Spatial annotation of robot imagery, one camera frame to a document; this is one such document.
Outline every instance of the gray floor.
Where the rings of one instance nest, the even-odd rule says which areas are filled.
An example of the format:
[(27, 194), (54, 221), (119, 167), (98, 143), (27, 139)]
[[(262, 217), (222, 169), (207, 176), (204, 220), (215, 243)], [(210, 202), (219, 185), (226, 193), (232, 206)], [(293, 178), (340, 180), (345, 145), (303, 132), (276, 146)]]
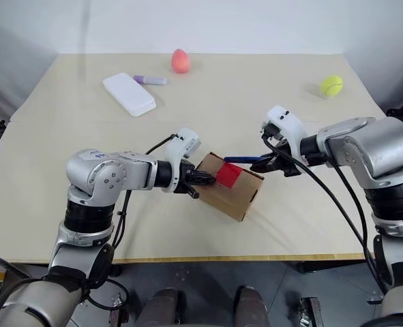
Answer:
[[(27, 269), (36, 275), (45, 272), (44, 268), (34, 266)], [(378, 306), (366, 302), (379, 298), (380, 293), (365, 264), (306, 275), (283, 262), (130, 264), (115, 279), (131, 291), (132, 298), (136, 294), (141, 303), (165, 287), (184, 291), (189, 323), (230, 326), (233, 299), (240, 285), (252, 285), (260, 292), (273, 327), (297, 326), (289, 307), (300, 296), (318, 296), (326, 327), (360, 326), (379, 312)], [(92, 295), (110, 305), (110, 298), (117, 292), (106, 284)], [(71, 324), (108, 326), (108, 312), (85, 302), (78, 306)]]

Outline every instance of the white eraser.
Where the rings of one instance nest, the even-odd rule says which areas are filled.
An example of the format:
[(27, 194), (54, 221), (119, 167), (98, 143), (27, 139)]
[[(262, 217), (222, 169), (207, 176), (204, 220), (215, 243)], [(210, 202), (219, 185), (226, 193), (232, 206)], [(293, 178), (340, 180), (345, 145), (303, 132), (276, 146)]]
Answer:
[(106, 90), (132, 115), (140, 116), (155, 108), (155, 101), (143, 87), (126, 73), (103, 80)]

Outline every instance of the yellow tennis ball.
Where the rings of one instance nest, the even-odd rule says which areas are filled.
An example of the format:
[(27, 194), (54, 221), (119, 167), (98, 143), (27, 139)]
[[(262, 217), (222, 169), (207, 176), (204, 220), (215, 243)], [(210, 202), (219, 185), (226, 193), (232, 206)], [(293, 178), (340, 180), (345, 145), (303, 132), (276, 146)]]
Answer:
[(330, 76), (324, 79), (321, 85), (321, 93), (326, 97), (335, 97), (342, 90), (342, 78), (340, 76)]

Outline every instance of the table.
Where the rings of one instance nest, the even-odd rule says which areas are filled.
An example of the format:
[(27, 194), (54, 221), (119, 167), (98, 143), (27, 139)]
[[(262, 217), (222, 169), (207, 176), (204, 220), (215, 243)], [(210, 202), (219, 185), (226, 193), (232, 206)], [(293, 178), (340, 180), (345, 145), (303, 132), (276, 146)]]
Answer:
[[(383, 117), (344, 57), (311, 54), (191, 54), (192, 70), (174, 74), (170, 54), (61, 54), (12, 117), (0, 141), (0, 256), (48, 262), (64, 218), (65, 163), (76, 151), (145, 152), (181, 127), (200, 136), (190, 160), (209, 151), (260, 155), (260, 125), (279, 104), (309, 134), (352, 116)], [(145, 86), (158, 107), (131, 117), (102, 80), (119, 72), (167, 77)], [(333, 99), (318, 95), (321, 80), (341, 75)], [(163, 152), (153, 153), (161, 159)], [(363, 191), (344, 169), (374, 226)], [(357, 211), (333, 170), (316, 169), (359, 226)], [(116, 208), (121, 208), (122, 197)], [(117, 221), (115, 208), (114, 223)], [(329, 260), (362, 258), (361, 246), (337, 208), (308, 176), (265, 175), (242, 223), (189, 196), (136, 191), (115, 262), (186, 260)]]

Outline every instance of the wire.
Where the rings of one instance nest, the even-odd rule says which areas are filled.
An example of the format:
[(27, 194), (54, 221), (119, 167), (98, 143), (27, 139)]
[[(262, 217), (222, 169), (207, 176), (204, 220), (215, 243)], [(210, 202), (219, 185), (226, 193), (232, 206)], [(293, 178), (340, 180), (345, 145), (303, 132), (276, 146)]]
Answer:
[(114, 284), (116, 286), (118, 286), (119, 288), (121, 288), (125, 294), (125, 300), (122, 301), (120, 304), (118, 304), (115, 307), (107, 307), (106, 305), (102, 305), (101, 303), (96, 302), (94, 299), (91, 298), (91, 295), (87, 296), (87, 300), (92, 303), (93, 305), (95, 305), (97, 308), (103, 309), (103, 310), (107, 310), (107, 311), (116, 311), (116, 310), (120, 310), (121, 308), (125, 307), (128, 303), (128, 291), (127, 289), (121, 285), (120, 283), (118, 283), (117, 281), (114, 281), (113, 279), (106, 279), (107, 282)]
[(361, 327), (390, 327), (390, 326), (403, 326), (403, 317), (392, 315), (377, 318), (364, 323)]
[[(163, 144), (167, 143), (168, 141), (171, 141), (176, 136), (178, 136), (178, 135), (177, 134), (169, 135), (163, 141), (161, 141), (160, 143), (157, 143), (155, 146), (153, 146), (151, 149), (149, 149), (145, 154), (149, 155), (151, 152), (153, 152), (157, 148), (160, 148)], [(119, 218), (117, 230), (115, 232), (115, 236), (113, 237), (113, 242), (112, 242), (112, 246), (114, 249), (116, 249), (118, 247), (119, 243), (121, 243), (124, 232), (125, 232), (127, 207), (128, 207), (128, 201), (130, 200), (131, 195), (132, 195), (132, 190), (131, 189), (127, 190), (125, 193), (125, 198), (124, 198), (124, 203), (123, 203), (122, 209), (121, 209), (121, 211), (118, 212), (118, 215), (120, 216), (120, 218)]]
[(0, 258), (0, 266), (4, 267), (7, 270), (12, 271), (15, 275), (17, 275), (20, 278), (30, 278), (31, 277), (29, 274), (23, 272), (21, 269), (15, 267), (13, 264), (10, 264), (9, 262), (7, 262), (1, 258)]
[(6, 291), (1, 293), (0, 295), (0, 310), (3, 308), (6, 300), (9, 298), (10, 295), (12, 295), (13, 292), (15, 292), (18, 287), (25, 285), (25, 284), (30, 284), (35, 281), (40, 281), (40, 279), (37, 278), (28, 278), (28, 279), (21, 279), (18, 283), (15, 283), (14, 285), (10, 286)]
[[(268, 146), (268, 148), (270, 148), (273, 152), (277, 153), (277, 155), (279, 155), (280, 157), (284, 158), (285, 160), (288, 160), (289, 162), (294, 163), (295, 165), (299, 166), (302, 170), (304, 170), (310, 177), (312, 177), (315, 182), (321, 186), (325, 193), (327, 193), (327, 195), (333, 200), (334, 204), (337, 206), (337, 208), (339, 209), (339, 211), (342, 213), (342, 215), (344, 216), (347, 224), (350, 226), (351, 230), (353, 231), (354, 235), (356, 236), (357, 240), (360, 242), (360, 244), (362, 245), (362, 247), (365, 248), (365, 251), (367, 253), (369, 253), (369, 250), (367, 248), (367, 244), (363, 242), (363, 239), (360, 235), (360, 233), (357, 231), (354, 223), (351, 221), (350, 217), (348, 216), (348, 214), (346, 213), (344, 207), (340, 204), (339, 200), (336, 198), (336, 196), (333, 194), (332, 191), (330, 191), (330, 189), (328, 188), (328, 186), (326, 186), (326, 184), (324, 184), (324, 182), (322, 182), (317, 175), (315, 175), (313, 173), (313, 171), (311, 171), (306, 165), (304, 165), (304, 163), (301, 163), (300, 161), (296, 160), (294, 157), (291, 157), (290, 155), (288, 155), (287, 153), (280, 151), (279, 149), (275, 148), (271, 143), (269, 143), (268, 141), (268, 137), (263, 136), (262, 137), (263, 142), (265, 143), (266, 146)], [(371, 268), (371, 274), (372, 276), (375, 278), (377, 285), (381, 288), (381, 291), (383, 293), (385, 293), (386, 287), (381, 283), (380, 279), (378, 278), (378, 275), (376, 274), (375, 270), (373, 270)]]
[(355, 203), (355, 205), (357, 207), (357, 211), (359, 212), (359, 216), (360, 216), (360, 222), (362, 224), (363, 255), (365, 256), (366, 264), (368, 265), (368, 268), (370, 269), (373, 278), (377, 282), (377, 285), (381, 289), (381, 292), (383, 294), (386, 294), (387, 293), (387, 287), (386, 287), (385, 283), (383, 283), (383, 281), (381, 280), (380, 276), (377, 273), (377, 267), (376, 267), (375, 261), (372, 259), (370, 250), (368, 249), (368, 246), (367, 246), (368, 245), (368, 227), (366, 225), (365, 214), (363, 213), (363, 208), (362, 208), (362, 205), (361, 205), (361, 203), (359, 201), (359, 198), (357, 198), (357, 195), (354, 192), (353, 188), (351, 187), (351, 184), (348, 182), (348, 180), (346, 179), (344, 173), (341, 171), (339, 166), (336, 165), (334, 160), (332, 158), (330, 158), (330, 157), (327, 157), (326, 159), (333, 166), (333, 168), (335, 168), (335, 171), (338, 173), (340, 179), (342, 180), (342, 182), (345, 185), (345, 188), (350, 193), (351, 198), (353, 199), (353, 201), (354, 201), (354, 203)]

